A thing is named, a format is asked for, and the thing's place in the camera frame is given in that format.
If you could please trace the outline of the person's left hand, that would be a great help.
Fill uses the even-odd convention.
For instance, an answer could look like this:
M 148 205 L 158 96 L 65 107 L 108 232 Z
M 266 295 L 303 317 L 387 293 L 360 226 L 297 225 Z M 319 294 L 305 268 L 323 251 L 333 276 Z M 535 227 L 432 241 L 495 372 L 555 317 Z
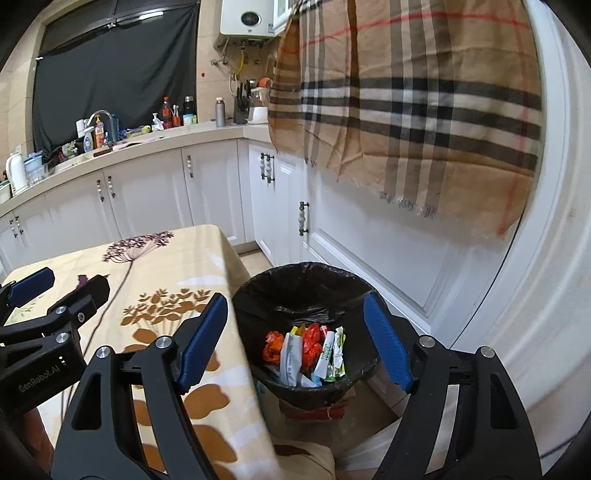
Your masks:
M 25 444 L 36 463 L 46 473 L 50 472 L 54 447 L 51 444 L 45 426 L 37 409 L 27 412 L 24 416 Z

